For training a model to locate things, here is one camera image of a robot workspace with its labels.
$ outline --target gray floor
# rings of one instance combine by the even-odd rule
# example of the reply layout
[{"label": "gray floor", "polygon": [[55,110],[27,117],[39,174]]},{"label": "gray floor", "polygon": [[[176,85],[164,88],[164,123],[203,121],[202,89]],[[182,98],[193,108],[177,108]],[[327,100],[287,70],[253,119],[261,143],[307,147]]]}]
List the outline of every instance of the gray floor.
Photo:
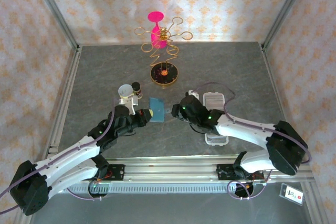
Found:
[{"label": "gray floor", "polygon": [[[298,183],[291,186],[300,189]],[[115,194],[92,202],[60,194],[31,223],[310,224],[306,204],[299,206],[279,197],[280,187],[280,183],[268,184],[249,201],[234,200],[228,194]]]},{"label": "gray floor", "polygon": [[[237,93],[229,106],[231,114],[264,123],[277,123],[282,115],[268,72],[256,42],[200,42],[179,44],[179,58],[172,61],[180,71],[178,80],[166,89],[152,82],[152,62],[140,45],[85,46],[82,49],[60,150],[79,141],[112,109],[118,87],[138,81],[143,98],[139,108],[148,108],[149,97],[163,99],[165,108],[179,103],[189,89],[209,81],[225,82]],[[230,93],[220,86],[201,91]],[[106,158],[236,154],[258,150],[242,140],[231,139],[224,147],[212,147],[187,123],[165,115],[164,123],[149,123],[135,136],[121,137],[104,152]]]}]

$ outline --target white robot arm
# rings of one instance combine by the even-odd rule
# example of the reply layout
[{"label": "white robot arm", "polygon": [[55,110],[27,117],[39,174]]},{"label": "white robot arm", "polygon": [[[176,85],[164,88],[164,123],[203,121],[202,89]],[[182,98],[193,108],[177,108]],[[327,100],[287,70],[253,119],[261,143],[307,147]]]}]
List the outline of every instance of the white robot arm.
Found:
[{"label": "white robot arm", "polygon": [[[220,110],[208,110],[198,100],[198,95],[186,94],[179,104],[175,104],[172,115],[188,121],[202,133],[232,136],[254,143],[263,150],[241,152],[233,164],[235,175],[247,178],[259,170],[277,169],[288,175],[295,175],[302,163],[307,145],[293,127],[285,122],[262,124],[232,115]],[[294,138],[299,144],[283,137]]]},{"label": "white robot arm", "polygon": [[104,178],[109,163],[100,153],[114,145],[119,136],[144,127],[153,115],[151,110],[129,113],[125,106],[116,106],[113,118],[110,113],[107,120],[102,120],[73,146],[35,164],[20,164],[9,188],[23,213],[34,214],[60,190],[79,181]]}]

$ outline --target floral wallpaper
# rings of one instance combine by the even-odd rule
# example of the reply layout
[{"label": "floral wallpaper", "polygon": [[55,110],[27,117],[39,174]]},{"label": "floral wallpaper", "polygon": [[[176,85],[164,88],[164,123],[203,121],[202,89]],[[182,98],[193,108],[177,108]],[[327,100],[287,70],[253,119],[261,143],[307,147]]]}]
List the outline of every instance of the floral wallpaper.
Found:
[{"label": "floral wallpaper", "polygon": [[297,0],[267,51],[287,119],[310,147],[330,223],[336,219],[335,17],[335,0]]},{"label": "floral wallpaper", "polygon": [[[0,0],[0,191],[42,158],[71,51],[44,0]],[[9,194],[0,211],[15,205]],[[16,211],[0,217],[14,222]]]},{"label": "floral wallpaper", "polygon": [[165,14],[162,26],[181,16],[174,32],[189,30],[193,41],[263,42],[285,0],[55,0],[80,44],[129,44],[148,40],[133,30],[151,30],[148,13]]}]

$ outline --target blue sponge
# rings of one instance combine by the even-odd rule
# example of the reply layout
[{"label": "blue sponge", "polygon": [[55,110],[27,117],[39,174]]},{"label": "blue sponge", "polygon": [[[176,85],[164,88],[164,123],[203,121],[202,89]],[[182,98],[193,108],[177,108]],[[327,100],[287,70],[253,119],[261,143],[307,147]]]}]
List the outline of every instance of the blue sponge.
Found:
[{"label": "blue sponge", "polygon": [[164,122],[163,101],[158,98],[149,98],[149,108],[153,111],[153,116],[150,122]]}]

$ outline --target gray table surface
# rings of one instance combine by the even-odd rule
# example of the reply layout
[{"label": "gray table surface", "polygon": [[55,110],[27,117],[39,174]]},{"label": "gray table surface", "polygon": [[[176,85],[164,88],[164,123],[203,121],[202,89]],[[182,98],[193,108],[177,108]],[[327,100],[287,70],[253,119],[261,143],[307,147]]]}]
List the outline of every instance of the gray table surface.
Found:
[{"label": "gray table surface", "polygon": [[[179,69],[178,80],[163,89],[150,78],[149,54],[140,45],[84,46],[70,98],[60,151],[79,141],[105,119],[118,99],[122,84],[138,81],[143,98],[135,109],[148,108],[149,97],[160,98],[165,108],[179,103],[189,89],[210,81],[224,82],[237,94],[228,111],[237,117],[277,123],[283,119],[265,62],[256,42],[198,42],[179,44],[179,57],[171,61]],[[212,85],[200,91],[230,93]],[[136,135],[120,137],[105,158],[236,154],[256,151],[254,144],[231,138],[228,145],[210,146],[188,123],[165,115],[164,123],[149,123]]]}]

